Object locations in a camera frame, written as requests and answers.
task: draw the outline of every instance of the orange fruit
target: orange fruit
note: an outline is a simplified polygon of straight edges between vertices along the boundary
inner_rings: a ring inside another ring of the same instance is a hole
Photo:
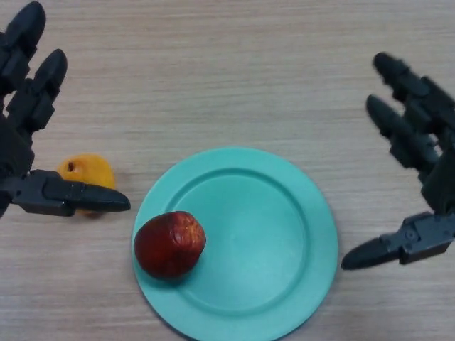
[[[84,153],[71,156],[58,166],[57,172],[64,180],[115,189],[115,177],[110,164],[97,154]]]

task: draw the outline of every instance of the wooden table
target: wooden table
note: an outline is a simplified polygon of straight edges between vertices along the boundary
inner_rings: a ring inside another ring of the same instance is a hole
[[[26,4],[4,0],[0,25]],[[181,340],[150,310],[132,271],[139,205],[175,162],[243,145],[306,171],[330,202],[340,257],[427,209],[416,174],[388,155],[364,110],[386,99],[371,60],[404,58],[455,93],[453,0],[45,0],[31,63],[69,61],[35,168],[100,153],[128,212],[100,220],[27,215],[0,226],[0,340]],[[328,298],[286,341],[447,341],[454,250],[411,266],[339,272]]]

